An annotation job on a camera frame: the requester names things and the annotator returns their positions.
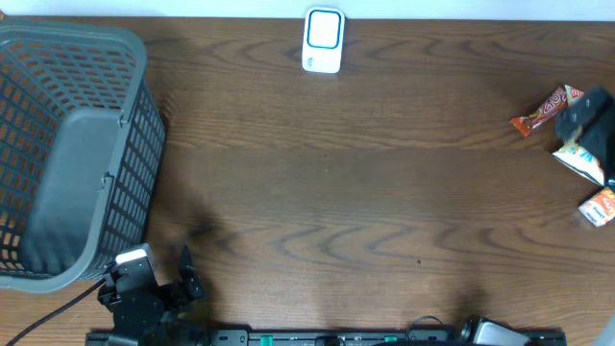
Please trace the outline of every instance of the blue outline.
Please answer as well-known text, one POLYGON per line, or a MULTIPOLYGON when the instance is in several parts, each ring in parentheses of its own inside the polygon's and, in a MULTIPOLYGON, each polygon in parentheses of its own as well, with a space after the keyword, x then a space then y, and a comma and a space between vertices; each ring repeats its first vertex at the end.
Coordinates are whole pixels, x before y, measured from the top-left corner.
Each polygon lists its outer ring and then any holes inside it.
POLYGON ((324 10, 314 10, 312 12, 309 13, 309 22, 307 23, 307 45, 312 47, 312 48, 321 48, 321 49, 335 49, 337 48, 337 46, 339 45, 339 32, 342 26, 342 16, 339 15, 338 12, 335 11, 324 11, 324 10), (323 46, 317 46, 317 45, 312 45, 311 43, 309 43, 309 35, 311 34, 311 16, 313 14, 315 14, 316 12, 323 12, 323 13, 335 13, 337 14, 337 41, 335 42, 335 46, 333 47, 323 47, 323 46))

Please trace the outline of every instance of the cable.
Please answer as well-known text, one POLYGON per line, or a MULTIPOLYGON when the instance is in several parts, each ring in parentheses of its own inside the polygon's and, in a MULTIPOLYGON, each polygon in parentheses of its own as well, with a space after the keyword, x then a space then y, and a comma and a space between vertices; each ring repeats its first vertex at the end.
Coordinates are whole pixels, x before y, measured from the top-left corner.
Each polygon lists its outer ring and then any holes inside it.
POLYGON ((410 325, 410 327, 408 327, 408 328, 407 328, 407 331, 406 331, 406 340, 410 341, 410 331, 412 330, 412 328, 413 328, 413 327, 414 327, 417 323, 422 322, 422 321, 425 321, 425 320, 429 320, 429 319, 432 319, 432 320, 438 321, 438 322, 440 322, 440 324, 441 324, 442 326, 445 326, 445 327, 446 327, 446 325, 445 325, 442 321, 440 321, 437 317, 435 317, 435 316, 431 316, 431 315, 425 315, 425 316, 422 316, 422 317, 419 317, 419 318, 415 319, 415 320, 414 320, 414 322, 412 322, 412 324, 410 325))
POLYGON ((104 283, 105 283, 105 279, 100 280, 99 282, 94 284, 94 286, 88 288, 84 293, 78 295, 75 299, 73 299, 70 302, 64 304, 62 307, 60 307, 59 309, 56 309, 55 311, 51 312, 50 314, 46 315, 45 317, 39 319, 37 322, 33 323, 30 327, 26 328, 21 333, 19 333, 16 337, 14 337, 11 341, 9 341, 7 346, 13 346, 15 343, 17 343, 17 341, 19 341, 22 337, 26 336, 29 332, 33 331, 34 329, 36 329, 41 324, 49 321, 50 319, 56 317, 59 314, 61 314, 66 309, 68 309, 68 308, 74 306, 75 304, 79 303, 82 299, 84 299, 87 295, 89 295, 89 293, 93 292, 96 288, 100 287, 104 283))

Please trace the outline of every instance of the white rectangular device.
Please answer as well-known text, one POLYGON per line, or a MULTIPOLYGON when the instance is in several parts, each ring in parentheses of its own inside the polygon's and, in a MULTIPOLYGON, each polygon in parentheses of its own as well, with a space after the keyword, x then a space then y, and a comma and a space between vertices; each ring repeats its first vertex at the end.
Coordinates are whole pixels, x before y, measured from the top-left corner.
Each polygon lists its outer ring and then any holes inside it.
POLYGON ((305 71, 339 71, 345 21, 344 13, 338 9, 317 7, 307 11, 302 54, 305 71))

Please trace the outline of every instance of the wooden table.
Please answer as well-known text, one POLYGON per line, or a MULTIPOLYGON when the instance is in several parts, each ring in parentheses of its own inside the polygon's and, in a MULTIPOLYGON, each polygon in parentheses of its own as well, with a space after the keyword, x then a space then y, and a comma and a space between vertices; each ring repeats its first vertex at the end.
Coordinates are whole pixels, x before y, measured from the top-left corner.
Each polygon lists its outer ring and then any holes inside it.
MULTIPOLYGON (((136 32, 168 140, 147 240, 188 244, 203 316, 253 328, 399 327, 477 312, 588 344, 615 307, 615 223, 508 124, 559 83, 615 90, 615 25, 349 20, 336 75, 301 68, 302 20, 69 18, 136 32)), ((0 343, 90 283, 0 294, 0 343)), ((23 344, 111 326, 92 295, 23 344)))

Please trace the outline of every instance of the gray plastic basket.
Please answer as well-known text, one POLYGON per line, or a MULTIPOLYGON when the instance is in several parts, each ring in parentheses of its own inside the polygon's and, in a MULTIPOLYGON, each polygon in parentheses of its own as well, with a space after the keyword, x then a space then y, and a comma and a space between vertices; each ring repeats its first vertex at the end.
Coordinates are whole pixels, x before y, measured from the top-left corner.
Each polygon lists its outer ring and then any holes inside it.
POLYGON ((165 137, 145 63, 124 30, 0 21, 0 288, 96 279, 142 241, 165 137))

